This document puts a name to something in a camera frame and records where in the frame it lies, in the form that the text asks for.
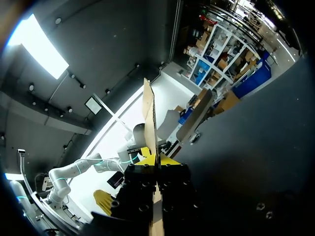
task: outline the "track light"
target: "track light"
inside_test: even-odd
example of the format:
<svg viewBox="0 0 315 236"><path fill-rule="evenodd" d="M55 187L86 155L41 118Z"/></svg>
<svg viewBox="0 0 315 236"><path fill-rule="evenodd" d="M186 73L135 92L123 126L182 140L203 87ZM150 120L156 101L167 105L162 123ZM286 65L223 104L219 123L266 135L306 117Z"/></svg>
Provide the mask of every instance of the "track light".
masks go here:
<svg viewBox="0 0 315 236"><path fill-rule="evenodd" d="M70 77L71 77L72 79L75 79L75 80L79 83L80 88L85 89L85 88L87 87L87 86L86 86L84 83L82 83L74 74L69 73L69 75L70 75Z"/></svg>
<svg viewBox="0 0 315 236"><path fill-rule="evenodd" d="M35 97L33 97L33 102L31 103L33 106L35 106L36 105L36 99L35 99Z"/></svg>
<svg viewBox="0 0 315 236"><path fill-rule="evenodd" d="M33 92L33 91L34 91L34 88L35 88L34 83L30 83L30 85L29 85L29 91L30 91L30 92Z"/></svg>

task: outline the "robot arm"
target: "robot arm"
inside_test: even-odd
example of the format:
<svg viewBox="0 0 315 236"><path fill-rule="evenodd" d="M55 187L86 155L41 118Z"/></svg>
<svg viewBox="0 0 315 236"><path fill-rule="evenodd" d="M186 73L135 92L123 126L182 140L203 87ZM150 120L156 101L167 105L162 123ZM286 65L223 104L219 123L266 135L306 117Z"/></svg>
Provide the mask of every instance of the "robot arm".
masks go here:
<svg viewBox="0 0 315 236"><path fill-rule="evenodd" d="M124 172L119 158L102 159L99 153L87 156L86 159L76 160L70 165L52 169L49 171L49 178L54 188L49 193L48 200L51 201L51 207L53 209L61 208L64 198L71 191L71 188L66 180L84 173L91 166L94 166L98 173L105 171Z"/></svg>

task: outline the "cardboard sheet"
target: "cardboard sheet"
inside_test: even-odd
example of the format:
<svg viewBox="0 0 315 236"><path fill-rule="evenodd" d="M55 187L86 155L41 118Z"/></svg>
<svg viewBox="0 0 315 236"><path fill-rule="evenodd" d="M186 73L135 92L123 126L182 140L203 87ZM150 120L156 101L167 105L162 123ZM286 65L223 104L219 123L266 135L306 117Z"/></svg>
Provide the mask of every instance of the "cardboard sheet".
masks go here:
<svg viewBox="0 0 315 236"><path fill-rule="evenodd" d="M159 163L154 93L146 78L144 78L142 115L145 120L144 137L147 147L150 149L151 154L155 155L156 161Z"/></svg>

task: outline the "cardboard box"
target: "cardboard box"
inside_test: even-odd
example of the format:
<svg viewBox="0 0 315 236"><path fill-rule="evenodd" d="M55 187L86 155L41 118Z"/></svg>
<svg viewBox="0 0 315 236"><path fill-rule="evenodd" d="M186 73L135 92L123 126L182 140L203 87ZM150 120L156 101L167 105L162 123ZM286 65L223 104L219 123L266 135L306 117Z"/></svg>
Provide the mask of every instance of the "cardboard box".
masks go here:
<svg viewBox="0 0 315 236"><path fill-rule="evenodd" d="M208 32L204 32L201 39L197 40L196 47L203 50L207 44L207 40L209 38L210 34Z"/></svg>
<svg viewBox="0 0 315 236"><path fill-rule="evenodd" d="M236 81L239 78L241 78L247 71L249 71L253 66L255 66L257 60L252 60L250 61L249 65L247 65L244 70L242 70L239 74L237 74L236 76L234 76L233 80Z"/></svg>
<svg viewBox="0 0 315 236"><path fill-rule="evenodd" d="M252 57L254 56L254 53L252 53L251 51L248 51L247 53L246 53L246 56L245 56L245 60L246 61L250 61L250 60L252 60Z"/></svg>
<svg viewBox="0 0 315 236"><path fill-rule="evenodd" d="M213 25L207 21L203 22L203 27L207 32L211 32L213 30Z"/></svg>
<svg viewBox="0 0 315 236"><path fill-rule="evenodd" d="M207 31L204 31L200 41L202 43L206 44L209 36L210 36L210 34Z"/></svg>
<svg viewBox="0 0 315 236"><path fill-rule="evenodd" d="M224 68L227 67L227 62L223 59L221 59L219 62L218 62L218 68L221 69L221 70L224 70Z"/></svg>
<svg viewBox="0 0 315 236"><path fill-rule="evenodd" d="M213 30L213 26L208 26L207 27L207 32L212 32L212 30Z"/></svg>
<svg viewBox="0 0 315 236"><path fill-rule="evenodd" d="M219 79L219 78L221 78L221 74L219 74L218 72L215 71L212 73L211 77Z"/></svg>
<svg viewBox="0 0 315 236"><path fill-rule="evenodd" d="M203 99L203 97L206 95L207 93L207 89L203 88L202 91L200 92L200 94L197 96L197 99L195 101L195 103L193 104L193 107L195 109L195 107L200 103L200 101Z"/></svg>
<svg viewBox="0 0 315 236"><path fill-rule="evenodd" d="M214 86L217 81L218 81L217 78L211 77L208 79L207 83L210 84L211 86Z"/></svg>
<svg viewBox="0 0 315 236"><path fill-rule="evenodd" d="M199 48L200 50L204 50L206 46L206 43L202 43L201 40L197 40L196 42L196 47Z"/></svg>
<svg viewBox="0 0 315 236"><path fill-rule="evenodd" d="M207 91L208 91L207 89L203 88L200 94L198 95L198 98L201 100L205 96Z"/></svg>
<svg viewBox="0 0 315 236"><path fill-rule="evenodd" d="M181 106L177 106L174 110L177 112L182 112L184 109Z"/></svg>
<svg viewBox="0 0 315 236"><path fill-rule="evenodd" d="M232 92L228 92L224 99L222 99L218 106L214 109L213 113L218 115L232 107L234 107L240 100L238 97Z"/></svg>

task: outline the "spotlight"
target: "spotlight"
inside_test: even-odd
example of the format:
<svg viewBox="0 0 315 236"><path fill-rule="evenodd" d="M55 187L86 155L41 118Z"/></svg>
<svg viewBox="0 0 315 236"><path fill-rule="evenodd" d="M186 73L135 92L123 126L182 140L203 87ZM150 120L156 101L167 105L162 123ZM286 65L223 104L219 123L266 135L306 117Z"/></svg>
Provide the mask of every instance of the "spotlight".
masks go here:
<svg viewBox="0 0 315 236"><path fill-rule="evenodd" d="M37 99L36 99L35 96L32 96L32 102L31 102L31 104L32 104L33 106L35 106L35 105L37 104Z"/></svg>
<svg viewBox="0 0 315 236"><path fill-rule="evenodd" d="M55 24L56 25L59 25L61 23L62 19L60 17L58 17L56 20L55 20Z"/></svg>
<svg viewBox="0 0 315 236"><path fill-rule="evenodd" d="M33 92L33 91L34 91L34 84L33 84L33 83L30 83L30 85L29 85L29 91L30 91L30 92Z"/></svg>

